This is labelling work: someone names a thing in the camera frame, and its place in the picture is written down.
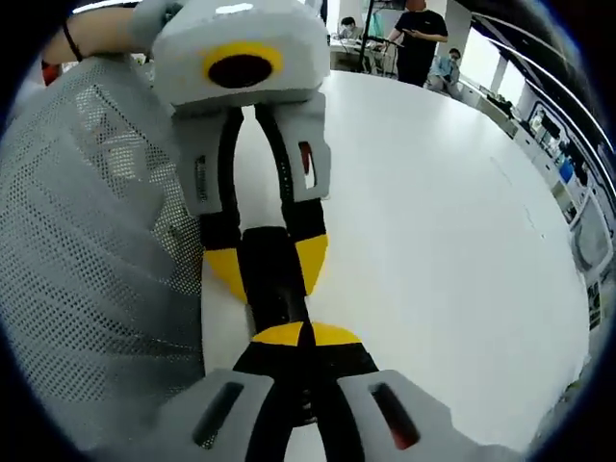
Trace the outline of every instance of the seated person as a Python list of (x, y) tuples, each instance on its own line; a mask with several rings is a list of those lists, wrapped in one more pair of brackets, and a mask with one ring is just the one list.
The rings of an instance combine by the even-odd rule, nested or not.
[(338, 39), (361, 39), (364, 34), (364, 29), (357, 27), (355, 19), (351, 16), (345, 17), (340, 21), (342, 30), (338, 34)]
[(460, 99), (457, 83), (460, 78), (459, 62), (462, 57), (460, 50), (451, 48), (446, 57), (434, 58), (430, 73), (427, 76), (426, 88), (432, 91), (446, 93), (454, 99)]

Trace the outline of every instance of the wall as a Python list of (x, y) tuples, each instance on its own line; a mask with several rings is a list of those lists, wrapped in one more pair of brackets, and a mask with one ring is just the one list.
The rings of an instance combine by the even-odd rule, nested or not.
[(392, 32), (394, 26), (398, 23), (398, 20), (402, 13), (404, 12), (396, 10), (381, 10), (380, 12), (378, 12), (378, 15), (383, 21), (383, 34), (385, 34), (385, 37), (387, 37), (389, 33)]
[(541, 98), (537, 96), (529, 84), (524, 85), (522, 96), (520, 96), (517, 106), (522, 120), (528, 120), (537, 101), (541, 101)]
[(340, 23), (340, 2), (341, 0), (328, 0), (327, 2), (327, 31), (330, 34), (338, 33)]
[(355, 18), (355, 24), (359, 27), (364, 27), (364, 19), (362, 11), (364, 10), (363, 0), (340, 0), (340, 14), (338, 16), (338, 22), (347, 16)]
[(499, 65), (497, 65), (497, 70), (494, 72), (494, 79), (492, 80), (492, 85), (490, 86), (490, 91), (494, 93), (499, 92), (499, 88), (502, 84), (502, 78), (504, 77), (504, 72), (507, 70), (507, 60), (501, 56), (499, 59)]
[(425, 0), (427, 8), (445, 17), (449, 0)]
[(447, 24), (449, 41), (447, 43), (439, 43), (436, 49), (437, 55), (446, 56), (449, 50), (455, 47), (462, 52), (462, 60), (464, 60), (464, 50), (466, 48), (466, 42), (469, 39), (469, 32), (471, 31), (471, 16), (471, 12), (458, 2), (454, 0), (449, 0), (447, 2), (447, 8), (443, 17)]
[(489, 89), (500, 59), (499, 49), (477, 30), (471, 29), (462, 57), (460, 73), (467, 80)]
[(502, 76), (502, 81), (499, 86), (499, 93), (514, 105), (520, 102), (520, 97), (526, 86), (526, 79), (522, 72), (511, 62), (507, 62), (507, 66)]

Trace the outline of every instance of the white tabletop surface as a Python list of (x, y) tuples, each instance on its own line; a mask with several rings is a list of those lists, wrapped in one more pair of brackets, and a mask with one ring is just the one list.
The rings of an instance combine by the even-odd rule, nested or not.
[[(369, 40), (366, 46), (366, 53), (373, 52), (372, 44), (374, 42)], [(356, 53), (358, 54), (362, 48), (362, 42), (360, 40), (355, 39), (339, 39), (339, 38), (331, 38), (329, 41), (329, 52), (330, 53)]]
[[(330, 245), (313, 320), (355, 332), (469, 437), (523, 450), (588, 352), (584, 284), (550, 191), (494, 122), (452, 99), (346, 72), (322, 91)], [(244, 114), (243, 227), (282, 224), (269, 146)], [(208, 268), (202, 299), (206, 370), (230, 368), (248, 342), (244, 307)], [(323, 460), (307, 431), (287, 460)]]

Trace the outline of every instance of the black cable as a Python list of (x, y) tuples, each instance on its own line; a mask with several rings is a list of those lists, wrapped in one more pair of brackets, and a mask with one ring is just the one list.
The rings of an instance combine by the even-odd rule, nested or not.
[(66, 21), (62, 23), (62, 30), (64, 32), (64, 36), (66, 37), (66, 41), (68, 41), (68, 46), (70, 46), (70, 51), (73, 52), (73, 55), (75, 55), (75, 58), (77, 58), (77, 61), (80, 63), (84, 60), (84, 57), (81, 54), (81, 51), (79, 51), (79, 47), (73, 40), (73, 37), (70, 36), (70, 32), (68, 32), (68, 24), (66, 24)]
[(357, 65), (357, 71), (361, 72), (364, 65), (364, 55), (366, 54), (366, 43), (368, 42), (368, 31), (370, 30), (370, 22), (372, 20), (372, 9), (374, 8), (374, 0), (370, 0), (368, 5), (368, 14), (366, 14), (366, 25), (364, 29), (364, 36), (362, 37), (362, 47), (359, 50), (359, 65)]
[(338, 41), (340, 42), (340, 46), (342, 46), (343, 49), (345, 50), (345, 53), (347, 53), (348, 55), (351, 55), (350, 50), (345, 47), (345, 44), (343, 43), (343, 40), (341, 38), (338, 38)]
[[(382, 12), (383, 10), (385, 10), (385, 6), (382, 6), (381, 8), (379, 8), (378, 10), (376, 10), (374, 13), (372, 13), (372, 16), (374, 16), (377, 13)], [(384, 60), (381, 59), (381, 77), (385, 77), (385, 65), (384, 65)]]
[(385, 77), (385, 54), (381, 55), (381, 77)]
[(398, 65), (398, 47), (394, 45), (394, 61), (392, 62), (392, 75), (396, 75), (394, 67)]

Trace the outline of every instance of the human arm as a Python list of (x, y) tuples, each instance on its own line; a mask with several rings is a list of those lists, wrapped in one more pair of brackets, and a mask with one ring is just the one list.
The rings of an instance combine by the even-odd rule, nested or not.
[(351, 39), (356, 39), (356, 40), (361, 40), (361, 38), (364, 36), (364, 28), (363, 27), (356, 27), (355, 30), (353, 31), (353, 33), (351, 34)]
[(387, 36), (387, 40), (396, 41), (401, 37), (401, 35), (402, 35), (402, 31), (394, 28), (392, 29), (392, 32), (389, 33), (389, 36)]
[(408, 34), (414, 39), (421, 39), (427, 41), (440, 41), (441, 43), (447, 43), (449, 38), (447, 36), (441, 36), (440, 34), (424, 34), (419, 31), (409, 31), (408, 29), (403, 30), (404, 34)]
[[(139, 53), (133, 42), (129, 24), (133, 9), (105, 8), (76, 14), (66, 27), (81, 55), (85, 58), (98, 53)], [(43, 48), (42, 58), (48, 64), (77, 61), (64, 32), (59, 31)]]
[[(176, 0), (143, 0), (134, 9), (103, 8), (76, 14), (67, 20), (66, 28), (84, 58), (101, 53), (146, 53), (181, 8)], [(42, 57), (49, 64), (78, 58), (62, 30), (45, 46)]]

